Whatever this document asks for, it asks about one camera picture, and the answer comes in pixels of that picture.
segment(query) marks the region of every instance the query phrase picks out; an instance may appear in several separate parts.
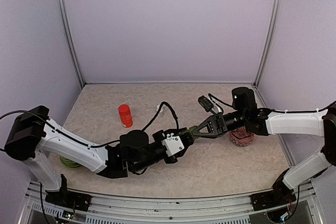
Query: white wall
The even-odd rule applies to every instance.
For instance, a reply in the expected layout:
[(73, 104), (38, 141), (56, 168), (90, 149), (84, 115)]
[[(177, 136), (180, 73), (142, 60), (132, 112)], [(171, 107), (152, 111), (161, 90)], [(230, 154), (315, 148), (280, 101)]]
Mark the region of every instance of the white wall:
[[(322, 108), (336, 100), (336, 0), (282, 0), (275, 36), (260, 90), (276, 109)], [(294, 158), (302, 161), (323, 139), (284, 135)], [(336, 169), (313, 185), (328, 224), (335, 223)]]
[(254, 81), (273, 0), (65, 0), (87, 82)]
[[(80, 92), (57, 0), (0, 0), (0, 115), (43, 104), (63, 123)], [(15, 116), (0, 121), (3, 148)], [(0, 153), (0, 222), (14, 223), (30, 173)]]

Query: textured mat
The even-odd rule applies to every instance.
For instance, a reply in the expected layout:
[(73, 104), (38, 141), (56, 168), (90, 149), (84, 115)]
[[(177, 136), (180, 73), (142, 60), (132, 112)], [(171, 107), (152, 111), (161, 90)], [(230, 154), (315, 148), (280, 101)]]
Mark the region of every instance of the textured mat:
[[(161, 101), (176, 111), (181, 127), (200, 124), (210, 114), (197, 98), (209, 92), (228, 103), (232, 84), (103, 84), (86, 85), (71, 110), (65, 128), (95, 143), (116, 140), (130, 130), (143, 128)], [(118, 106), (131, 107), (134, 124), (122, 127)], [(148, 128), (147, 133), (174, 127), (167, 108)], [(228, 134), (217, 138), (198, 139), (176, 164), (163, 161), (151, 166), (143, 175), (107, 179), (84, 167), (65, 168), (55, 154), (51, 162), (68, 179), (70, 188), (109, 195), (186, 198), (222, 196), (268, 189), (288, 168), (277, 136), (255, 136), (247, 147), (236, 147)]]

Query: red cylinder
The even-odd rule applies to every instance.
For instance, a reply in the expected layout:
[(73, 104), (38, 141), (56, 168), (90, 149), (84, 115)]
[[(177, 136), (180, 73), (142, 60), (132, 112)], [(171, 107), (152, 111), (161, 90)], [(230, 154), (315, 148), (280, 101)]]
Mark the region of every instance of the red cylinder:
[(131, 127), (133, 125), (133, 121), (130, 107), (127, 104), (123, 104), (119, 106), (118, 110), (122, 126), (126, 128)]

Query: enclosure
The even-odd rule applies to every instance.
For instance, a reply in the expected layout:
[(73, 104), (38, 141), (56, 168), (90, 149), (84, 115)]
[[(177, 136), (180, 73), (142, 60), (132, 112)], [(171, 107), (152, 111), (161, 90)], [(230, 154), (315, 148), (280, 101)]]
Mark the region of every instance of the enclosure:
[[(335, 2), (0, 0), (0, 114), (44, 105), (58, 124), (102, 144), (141, 129), (162, 101), (181, 127), (198, 125), (209, 116), (198, 97), (231, 103), (236, 87), (253, 89), (258, 107), (325, 107), (336, 100)], [(123, 103), (131, 128), (120, 123)], [(2, 147), (14, 118), (1, 120)], [(148, 135), (173, 127), (165, 108)], [(92, 196), (74, 223), (271, 223), (272, 209), (255, 211), (249, 196), (323, 146), (302, 134), (255, 135), (246, 147), (229, 134), (199, 138), (176, 164), (115, 180), (67, 168), (54, 153), (49, 161), (70, 189)], [(46, 223), (38, 180), (6, 153), (0, 159), (1, 222)], [(302, 184), (286, 223), (335, 223), (335, 178), (331, 166)], [(50, 223), (65, 209), (44, 207)]]

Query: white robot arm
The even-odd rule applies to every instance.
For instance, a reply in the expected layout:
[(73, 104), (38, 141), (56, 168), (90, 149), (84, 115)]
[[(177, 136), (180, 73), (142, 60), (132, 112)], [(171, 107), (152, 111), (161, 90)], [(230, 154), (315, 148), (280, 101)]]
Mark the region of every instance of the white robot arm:
[(90, 196), (67, 190), (64, 175), (59, 174), (45, 152), (52, 152), (74, 161), (90, 171), (106, 178), (122, 178), (128, 171), (138, 171), (164, 159), (176, 163), (187, 148), (194, 143), (186, 128), (159, 131), (149, 144), (148, 135), (133, 130), (121, 135), (119, 140), (98, 145), (77, 136), (48, 117), (49, 109), (38, 106), (15, 119), (5, 145), (6, 153), (27, 165), (43, 184), (46, 201), (65, 207), (86, 211)]
[[(217, 138), (228, 131), (245, 126), (246, 131), (256, 135), (310, 134), (324, 137), (324, 147), (298, 165), (284, 171), (272, 186), (271, 192), (251, 196), (255, 210), (262, 210), (295, 201), (293, 189), (304, 181), (314, 178), (328, 167), (336, 165), (336, 102), (315, 111), (275, 111), (257, 108), (254, 92), (248, 88), (232, 90), (233, 113), (213, 113), (194, 131), (198, 137)], [(213, 104), (205, 97), (199, 103), (206, 111)]]

